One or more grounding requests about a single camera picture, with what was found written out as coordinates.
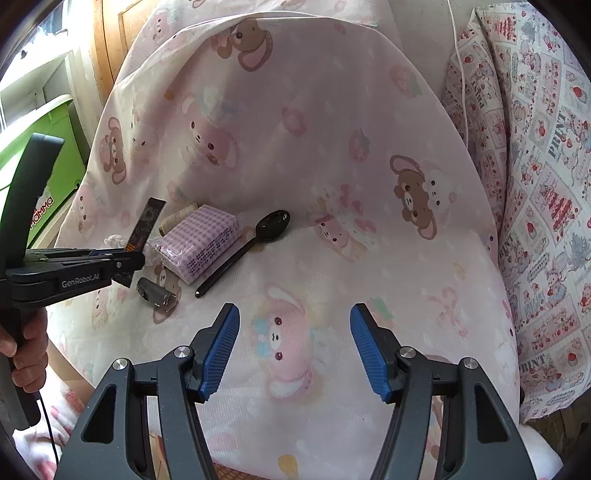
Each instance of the wooden door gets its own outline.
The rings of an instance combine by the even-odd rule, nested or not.
[[[94,36],[99,92],[109,96],[123,60],[159,0],[95,0]]]

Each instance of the black spoon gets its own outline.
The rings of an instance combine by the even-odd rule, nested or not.
[[[218,269],[213,272],[206,281],[204,281],[195,292],[195,296],[200,299],[207,291],[213,287],[226,270],[230,268],[238,259],[248,252],[259,242],[272,242],[276,240],[287,228],[290,223],[290,214],[285,210],[277,210],[276,212],[270,213],[257,223],[254,238],[251,238],[245,245],[228,258]]]

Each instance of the human hand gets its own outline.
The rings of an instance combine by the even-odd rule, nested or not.
[[[37,310],[26,322],[22,334],[26,341],[17,349],[17,343],[0,326],[0,353],[12,358],[15,366],[12,371],[14,384],[22,387],[26,393],[33,393],[40,390],[46,380],[49,343],[47,311]]]

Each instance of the fabric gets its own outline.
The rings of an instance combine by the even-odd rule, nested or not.
[[[591,385],[590,84],[527,3],[477,8],[460,56],[469,150],[500,232],[526,421]],[[443,102],[463,135],[457,57],[448,73]]]
[[[288,210],[290,227],[202,299],[200,279],[188,286],[159,262],[147,265],[135,278],[165,271],[164,286],[180,299],[168,316],[135,285],[52,306],[54,343],[96,385],[113,359],[161,358],[235,303],[241,331],[219,391],[198,411],[216,462],[269,479],[367,478],[374,468],[392,407],[371,391],[352,340],[357,302],[430,358],[477,357],[517,420],[495,222],[424,79],[373,28],[288,12],[200,22],[206,5],[226,4],[165,2],[140,32],[58,245],[129,237],[150,196],[168,202],[162,218],[207,203],[236,215],[243,238],[202,280],[266,214]],[[158,16],[193,25],[158,43]],[[436,401],[424,479],[433,477],[440,425]]]
[[[51,368],[47,368],[47,381],[40,393],[47,409],[57,454],[61,457],[84,405]],[[56,457],[43,413],[36,426],[22,432],[15,430],[12,438],[18,453],[40,480],[53,480],[57,469]]]

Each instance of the spool of thread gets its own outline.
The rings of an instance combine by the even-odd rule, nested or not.
[[[166,235],[169,231],[176,227],[180,222],[185,220],[185,218],[191,215],[198,208],[199,205],[197,205],[197,203],[192,203],[191,205],[185,207],[181,211],[173,213],[171,216],[166,217],[160,224],[160,227],[158,228],[160,235]]]

